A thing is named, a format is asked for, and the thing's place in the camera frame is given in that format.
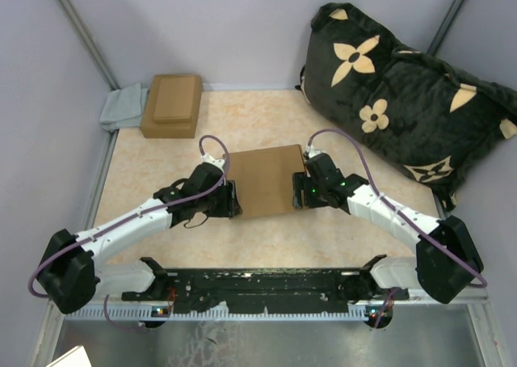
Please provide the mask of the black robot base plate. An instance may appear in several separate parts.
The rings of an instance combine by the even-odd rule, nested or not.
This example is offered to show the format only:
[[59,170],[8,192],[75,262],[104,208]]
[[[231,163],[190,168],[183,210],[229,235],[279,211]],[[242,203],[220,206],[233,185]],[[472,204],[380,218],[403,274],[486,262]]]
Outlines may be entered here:
[[166,301],[175,313],[204,312],[224,302],[232,313],[346,312],[359,301],[388,294],[370,271],[377,255],[359,268],[163,268],[144,257],[155,275],[143,292],[122,293],[126,302]]

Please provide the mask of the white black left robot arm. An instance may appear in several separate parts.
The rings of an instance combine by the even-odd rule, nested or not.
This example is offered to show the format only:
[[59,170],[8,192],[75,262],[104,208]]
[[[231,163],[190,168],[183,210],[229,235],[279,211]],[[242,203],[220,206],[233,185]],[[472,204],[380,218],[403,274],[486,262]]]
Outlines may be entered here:
[[176,226],[189,227],[197,214],[233,218],[240,212],[229,164],[204,161],[186,179],[155,192],[131,212],[101,226],[71,234],[60,230],[51,238],[31,281],[61,313],[70,314],[91,300],[123,293],[143,293],[157,300],[166,294],[167,279],[150,259],[110,264],[110,258]]

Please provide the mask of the brown cardboard box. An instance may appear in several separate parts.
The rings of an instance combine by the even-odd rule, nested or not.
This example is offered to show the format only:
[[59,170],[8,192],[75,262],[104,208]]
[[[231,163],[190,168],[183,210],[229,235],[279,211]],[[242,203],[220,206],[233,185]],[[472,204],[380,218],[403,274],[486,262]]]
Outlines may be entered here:
[[233,152],[229,157],[227,178],[235,183],[241,219],[295,211],[292,176],[305,171],[299,145]]

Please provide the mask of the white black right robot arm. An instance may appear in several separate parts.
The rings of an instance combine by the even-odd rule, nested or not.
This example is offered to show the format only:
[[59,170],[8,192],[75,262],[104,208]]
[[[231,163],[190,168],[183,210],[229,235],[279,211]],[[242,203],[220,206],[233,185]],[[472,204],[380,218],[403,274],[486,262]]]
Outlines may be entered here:
[[421,289],[448,304],[484,265],[459,218],[428,216],[378,192],[363,177],[344,176],[325,152],[307,148],[305,170],[294,175],[297,208],[331,207],[371,222],[407,246],[410,257],[381,257],[360,279],[362,294],[377,299],[388,289]]

